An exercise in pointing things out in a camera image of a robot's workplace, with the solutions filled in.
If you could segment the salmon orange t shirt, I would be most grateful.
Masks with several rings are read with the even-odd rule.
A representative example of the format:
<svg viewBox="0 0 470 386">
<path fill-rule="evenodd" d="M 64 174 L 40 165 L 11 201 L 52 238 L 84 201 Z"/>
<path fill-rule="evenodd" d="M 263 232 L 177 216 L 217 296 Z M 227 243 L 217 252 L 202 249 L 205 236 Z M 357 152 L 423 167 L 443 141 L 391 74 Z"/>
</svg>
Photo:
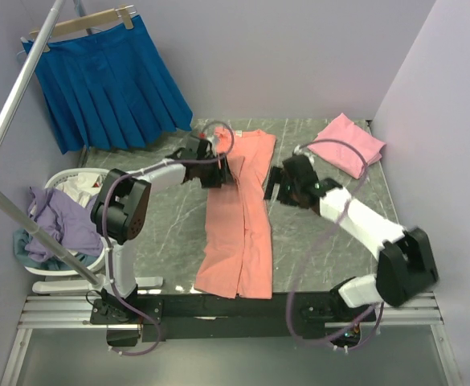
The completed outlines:
<svg viewBox="0 0 470 386">
<path fill-rule="evenodd" d="M 215 128 L 218 151 L 231 149 L 228 166 L 234 179 L 211 189 L 206 200 L 206 247 L 194 288 L 224 298 L 272 297 L 272 234 L 264 202 L 276 137 L 257 129 L 232 138 Z"/>
</svg>

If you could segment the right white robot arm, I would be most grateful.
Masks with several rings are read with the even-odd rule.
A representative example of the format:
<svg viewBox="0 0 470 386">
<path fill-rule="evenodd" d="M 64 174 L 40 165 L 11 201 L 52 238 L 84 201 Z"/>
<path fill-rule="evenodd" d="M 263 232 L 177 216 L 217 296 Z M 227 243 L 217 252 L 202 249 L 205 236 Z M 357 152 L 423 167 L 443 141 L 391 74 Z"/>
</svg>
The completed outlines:
<svg viewBox="0 0 470 386">
<path fill-rule="evenodd" d="M 307 156 L 293 155 L 281 166 L 272 166 L 264 199 L 272 197 L 275 186 L 279 187 L 278 202 L 311 209 L 338 223 L 378 262 L 376 273 L 347 279 L 332 288 L 330 311 L 334 318 L 347 321 L 358 307 L 377 302 L 400 307 L 439 282 L 424 230 L 406 229 L 355 199 L 334 179 L 319 179 Z"/>
</svg>

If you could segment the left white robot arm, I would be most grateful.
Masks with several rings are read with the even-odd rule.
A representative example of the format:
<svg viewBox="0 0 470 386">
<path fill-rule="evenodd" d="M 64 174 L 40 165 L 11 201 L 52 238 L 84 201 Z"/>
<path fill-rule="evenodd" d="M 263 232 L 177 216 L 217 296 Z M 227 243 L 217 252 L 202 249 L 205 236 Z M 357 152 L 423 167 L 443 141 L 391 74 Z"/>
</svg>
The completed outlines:
<svg viewBox="0 0 470 386">
<path fill-rule="evenodd" d="M 133 254 L 128 250 L 145 225 L 153 193 L 198 179 L 206 189 L 233 181 L 229 152 L 215 149 L 215 141 L 193 136 L 185 146 L 161 161 L 140 170 L 111 169 L 104 178 L 91 211 L 91 221 L 104 238 L 106 282 L 104 291 L 115 298 L 109 313 L 121 323 L 133 321 L 138 312 Z"/>
</svg>

